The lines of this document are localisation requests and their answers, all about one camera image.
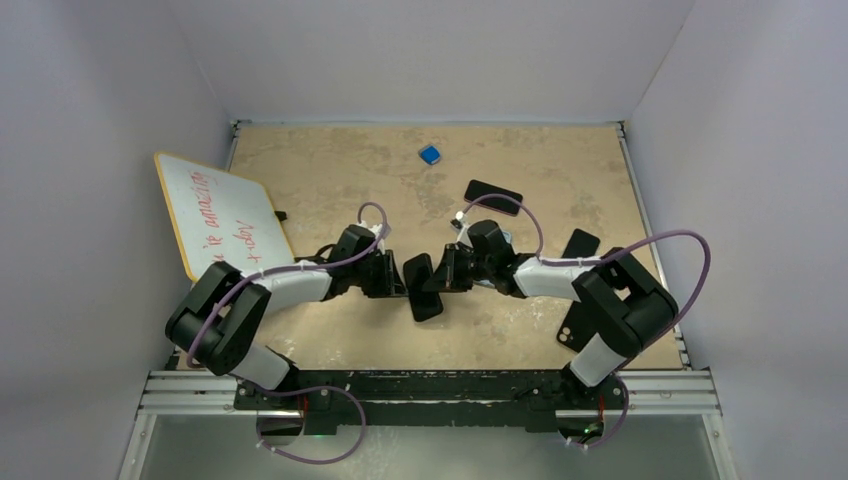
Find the white whiteboard yellow frame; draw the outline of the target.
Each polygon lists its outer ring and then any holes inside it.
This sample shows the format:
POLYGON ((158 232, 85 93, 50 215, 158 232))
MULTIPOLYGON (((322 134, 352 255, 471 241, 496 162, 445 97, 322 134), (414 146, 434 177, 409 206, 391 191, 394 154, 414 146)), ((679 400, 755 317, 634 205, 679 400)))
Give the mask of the white whiteboard yellow frame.
POLYGON ((258 182, 167 152, 154 162, 188 278, 225 261, 241 271, 293 262, 266 189, 258 182))

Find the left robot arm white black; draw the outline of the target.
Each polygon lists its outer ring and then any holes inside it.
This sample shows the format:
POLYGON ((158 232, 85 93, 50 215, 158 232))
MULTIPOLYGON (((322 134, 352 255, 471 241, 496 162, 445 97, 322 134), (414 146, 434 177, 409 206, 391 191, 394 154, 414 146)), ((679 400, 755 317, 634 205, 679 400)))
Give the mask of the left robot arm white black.
POLYGON ((297 399, 293 361, 260 345, 255 337, 263 318, 304 303, 345 294, 350 288, 368 298, 404 297, 392 250, 385 248, 386 226, 351 224, 339 239, 291 265, 248 273, 225 262, 210 265, 165 326, 166 337, 187 359, 215 375, 230 375, 259 386, 272 408, 297 399))

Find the black phone with camera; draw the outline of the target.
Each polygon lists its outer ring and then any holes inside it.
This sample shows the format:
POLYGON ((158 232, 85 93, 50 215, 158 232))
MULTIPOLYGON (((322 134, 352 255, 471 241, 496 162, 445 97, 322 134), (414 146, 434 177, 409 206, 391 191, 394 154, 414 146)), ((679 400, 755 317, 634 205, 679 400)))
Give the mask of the black phone with camera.
POLYGON ((403 264, 403 278, 407 288, 407 296, 416 323, 423 323, 444 311, 444 305, 437 292, 425 291, 424 285, 434 273, 432 259, 429 254, 421 253, 403 264))

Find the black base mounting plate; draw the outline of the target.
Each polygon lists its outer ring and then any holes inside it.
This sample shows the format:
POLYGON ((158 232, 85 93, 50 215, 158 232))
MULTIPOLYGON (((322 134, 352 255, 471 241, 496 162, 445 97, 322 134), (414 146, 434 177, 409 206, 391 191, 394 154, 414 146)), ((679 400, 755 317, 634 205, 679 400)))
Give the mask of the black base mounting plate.
POLYGON ((239 385, 238 409, 294 410, 308 435, 340 426, 512 427, 599 435, 625 404, 610 376, 588 388, 566 370, 300 370, 272 393, 239 385))

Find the black phone case right edge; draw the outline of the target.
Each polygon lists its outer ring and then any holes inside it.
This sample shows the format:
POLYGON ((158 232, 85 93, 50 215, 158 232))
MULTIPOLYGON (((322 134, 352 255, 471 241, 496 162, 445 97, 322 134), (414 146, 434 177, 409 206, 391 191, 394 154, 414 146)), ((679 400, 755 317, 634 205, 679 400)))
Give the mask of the black phone case right edge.
POLYGON ((560 325, 557 342, 579 353, 596 333, 597 327, 590 309, 584 303, 573 302, 560 325))

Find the black phone near top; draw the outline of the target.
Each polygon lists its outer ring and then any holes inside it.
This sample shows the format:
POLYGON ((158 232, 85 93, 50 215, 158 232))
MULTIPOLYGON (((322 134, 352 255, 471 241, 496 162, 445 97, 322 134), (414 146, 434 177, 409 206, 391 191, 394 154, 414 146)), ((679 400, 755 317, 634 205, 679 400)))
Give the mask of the black phone near top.
POLYGON ((478 206, 512 217, 519 214, 519 205, 523 202, 523 195, 516 191, 476 179, 469 181, 463 198, 467 202, 483 198, 478 206))

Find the aluminium frame rail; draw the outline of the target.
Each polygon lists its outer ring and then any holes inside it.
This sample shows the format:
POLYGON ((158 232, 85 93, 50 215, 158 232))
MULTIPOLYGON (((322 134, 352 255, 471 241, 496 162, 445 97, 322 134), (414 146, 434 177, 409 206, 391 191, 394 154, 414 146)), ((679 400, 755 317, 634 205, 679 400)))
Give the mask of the aluminium frame rail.
MULTIPOLYGON (((638 416, 695 416, 706 430, 708 452, 720 479, 737 479, 713 376, 709 371, 625 370, 620 378, 629 391, 628 419, 638 416)), ((164 370, 149 373, 130 446, 119 477, 139 479, 151 444, 156 420, 164 416, 235 417, 257 415, 297 416, 294 410, 238 409, 241 396, 235 379, 216 377, 206 371, 164 370)))

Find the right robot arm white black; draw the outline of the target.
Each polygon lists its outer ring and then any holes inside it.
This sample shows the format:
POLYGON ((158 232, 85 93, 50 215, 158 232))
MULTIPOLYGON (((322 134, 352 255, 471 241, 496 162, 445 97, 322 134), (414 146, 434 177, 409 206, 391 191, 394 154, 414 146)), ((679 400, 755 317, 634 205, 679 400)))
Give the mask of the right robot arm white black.
POLYGON ((590 336, 561 381, 564 399, 576 407, 596 399, 600 383, 662 336, 679 313, 671 294, 622 248, 561 259, 518 253, 492 220, 464 227, 462 238, 446 244, 422 289, 466 292, 477 281, 505 296, 566 299, 580 307, 590 336))

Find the blue eraser block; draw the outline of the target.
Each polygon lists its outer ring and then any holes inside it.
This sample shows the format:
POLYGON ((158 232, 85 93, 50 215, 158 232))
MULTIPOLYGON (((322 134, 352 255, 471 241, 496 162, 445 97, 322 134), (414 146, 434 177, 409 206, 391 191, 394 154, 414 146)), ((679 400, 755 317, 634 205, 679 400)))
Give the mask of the blue eraser block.
POLYGON ((442 159, 442 154, 434 145, 427 145, 418 152, 419 158, 428 165, 435 165, 442 159))

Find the black phone right side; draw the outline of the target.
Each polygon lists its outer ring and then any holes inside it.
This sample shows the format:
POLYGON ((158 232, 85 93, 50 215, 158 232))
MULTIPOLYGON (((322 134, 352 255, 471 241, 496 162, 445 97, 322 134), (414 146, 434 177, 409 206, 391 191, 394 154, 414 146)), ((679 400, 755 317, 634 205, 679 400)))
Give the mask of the black phone right side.
POLYGON ((562 252, 562 259, 576 259, 579 257, 595 256, 599 250, 601 240, 580 228, 575 228, 562 252))

